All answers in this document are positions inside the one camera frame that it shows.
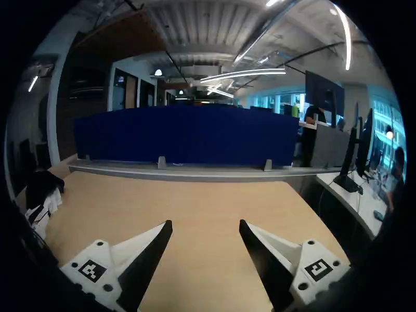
wood ceiling panel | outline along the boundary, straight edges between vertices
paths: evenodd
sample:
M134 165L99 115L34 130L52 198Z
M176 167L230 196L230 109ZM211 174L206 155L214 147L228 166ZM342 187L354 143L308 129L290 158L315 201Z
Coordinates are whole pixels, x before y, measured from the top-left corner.
M108 61L166 50L146 10L128 13L99 27L74 45L72 51Z

wooden table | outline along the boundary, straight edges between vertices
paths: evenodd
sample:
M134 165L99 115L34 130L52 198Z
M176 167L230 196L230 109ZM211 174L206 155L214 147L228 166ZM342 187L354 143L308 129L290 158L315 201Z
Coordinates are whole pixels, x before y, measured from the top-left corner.
M203 183L74 172L46 241L65 264L96 239L117 244L171 219L173 234L143 311L270 311L240 237L245 219L293 242L315 238L347 262L334 236L285 182Z

doorway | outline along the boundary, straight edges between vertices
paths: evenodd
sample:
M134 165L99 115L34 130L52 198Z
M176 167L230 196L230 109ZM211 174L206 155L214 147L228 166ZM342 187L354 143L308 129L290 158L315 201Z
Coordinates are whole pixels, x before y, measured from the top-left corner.
M140 80L140 107L153 106L154 85L147 81Z
M137 77L115 69L112 110L136 107L138 82Z

exposed ceiling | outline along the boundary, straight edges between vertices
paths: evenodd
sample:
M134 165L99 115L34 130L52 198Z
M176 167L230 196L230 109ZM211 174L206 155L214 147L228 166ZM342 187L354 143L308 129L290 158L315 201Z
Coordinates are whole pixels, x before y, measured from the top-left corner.
M265 25L279 13L279 5L282 6L283 1L296 4L234 66L233 60L244 43L248 42L259 26ZM345 41L340 17L330 13L334 6L328 0L282 0L272 7L266 7L267 0L132 0L131 3L135 8L144 4L166 49L181 68L182 74L194 85L199 84L200 78L209 75L276 67L305 52ZM85 9L88 9L89 18L97 25L105 25L117 15L132 10L124 0L83 0L73 13L82 14ZM366 40L350 20L349 25L353 40ZM260 64L258 61L266 56L267 62ZM171 82L183 81L169 57L162 51L141 54L134 59L146 60L155 69L161 68ZM302 71L311 70L321 74L320 67L338 70L344 62L345 45L341 45L320 51L314 57L299 59L291 65ZM381 65L369 46L353 46L353 65L368 66L364 62L370 62L375 69L381 70ZM289 74L299 75L288 69L286 76ZM275 77L262 77L260 81L267 79ZM250 78L237 78L230 91L248 81ZM228 86L230 82L231 80L224 81L223 85Z

blue privacy panel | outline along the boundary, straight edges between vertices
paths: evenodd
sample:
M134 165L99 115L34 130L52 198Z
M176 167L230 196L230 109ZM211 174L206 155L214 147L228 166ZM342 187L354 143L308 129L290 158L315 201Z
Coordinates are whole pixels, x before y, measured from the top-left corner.
M217 106L145 107L78 119L79 158L168 163L291 165L298 118Z

